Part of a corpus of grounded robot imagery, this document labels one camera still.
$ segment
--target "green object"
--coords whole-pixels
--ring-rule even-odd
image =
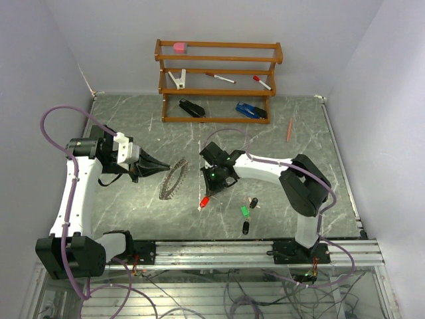
[[[243,215],[245,218],[248,218],[248,217],[250,216],[250,212],[249,212],[248,208],[246,208],[246,206],[242,206],[242,207],[240,208],[240,210],[241,210],[241,212],[242,212],[242,215]]]

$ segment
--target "blue stapler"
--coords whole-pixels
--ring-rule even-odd
[[[243,102],[239,102],[236,105],[236,111],[249,118],[267,118],[267,112],[265,110]]]

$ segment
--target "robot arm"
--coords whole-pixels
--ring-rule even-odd
[[[128,174],[131,180],[137,183],[140,177],[147,177],[171,168],[133,143],[133,138],[120,132],[114,137],[97,126],[92,127],[90,137],[74,138],[70,140],[66,148],[76,157],[79,169],[66,238],[66,254],[75,277],[100,276],[105,264],[112,257],[120,255],[124,259],[134,255],[133,240],[128,231],[112,231],[97,240],[92,238],[92,206],[100,175],[102,173]],[[56,221],[50,230],[49,237],[39,239],[35,247],[43,265],[55,279],[66,278],[60,256],[60,240],[74,179],[73,161],[68,160],[66,166],[66,185]]]
[[[314,250],[319,239],[317,234],[319,209],[327,200],[328,192],[318,182],[296,169],[273,164],[278,161],[298,166],[331,186],[307,156],[299,154],[294,159],[253,156],[255,160],[251,160],[244,151],[240,150],[234,150],[229,155],[214,142],[208,144],[200,155],[206,161],[206,166],[201,170],[208,197],[234,185],[240,178],[254,178],[281,185],[291,206],[298,212],[296,243],[310,252]]]

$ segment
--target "red marker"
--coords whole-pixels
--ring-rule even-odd
[[[205,206],[207,206],[209,201],[210,201],[210,197],[205,196],[204,198],[202,198],[202,201],[199,203],[199,207],[204,208]]]
[[[270,88],[266,83],[264,83],[263,81],[260,80],[260,78],[256,75],[253,76],[253,79],[259,83],[261,83],[266,89],[268,90],[272,90],[272,88]]]

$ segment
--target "gray wall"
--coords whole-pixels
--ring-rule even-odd
[[[425,2],[386,0],[328,100],[359,213],[405,318],[423,318]]]
[[[90,86],[157,93],[156,39],[281,42],[278,94],[329,94],[382,0],[46,0]]]
[[[0,309],[18,318],[64,187],[65,158],[44,141],[39,118],[55,104],[88,109],[91,95],[42,0],[0,0]],[[57,111],[48,132],[80,136],[83,117]]]

